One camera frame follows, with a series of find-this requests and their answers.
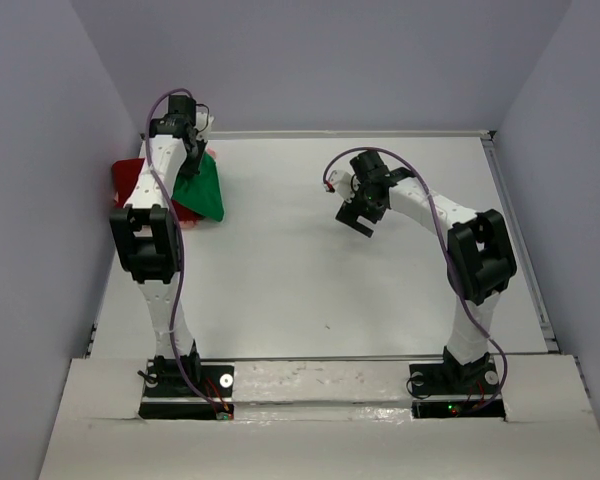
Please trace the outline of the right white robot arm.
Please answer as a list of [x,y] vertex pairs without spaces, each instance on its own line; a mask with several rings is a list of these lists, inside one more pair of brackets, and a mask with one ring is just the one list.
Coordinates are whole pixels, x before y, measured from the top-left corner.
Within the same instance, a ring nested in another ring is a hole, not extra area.
[[500,394],[508,372],[498,371],[490,353],[504,351],[491,334],[495,308],[517,273],[504,216],[478,211],[435,192],[405,159],[391,169],[388,150],[354,147],[344,151],[351,169],[328,164],[325,190],[342,204],[340,223],[371,237],[387,211],[400,214],[432,233],[439,243],[456,306],[452,330],[437,363],[416,364],[406,386],[416,400],[470,395],[479,387],[489,398]]

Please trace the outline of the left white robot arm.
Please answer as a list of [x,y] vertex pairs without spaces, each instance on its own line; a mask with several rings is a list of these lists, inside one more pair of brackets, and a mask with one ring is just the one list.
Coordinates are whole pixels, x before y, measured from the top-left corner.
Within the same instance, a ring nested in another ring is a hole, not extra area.
[[198,161],[203,146],[191,92],[176,88],[161,95],[145,120],[136,183],[109,222],[121,267],[144,297],[155,336],[153,364],[141,373],[146,386],[207,400],[199,390],[200,356],[181,304],[185,248],[172,201],[181,167]]

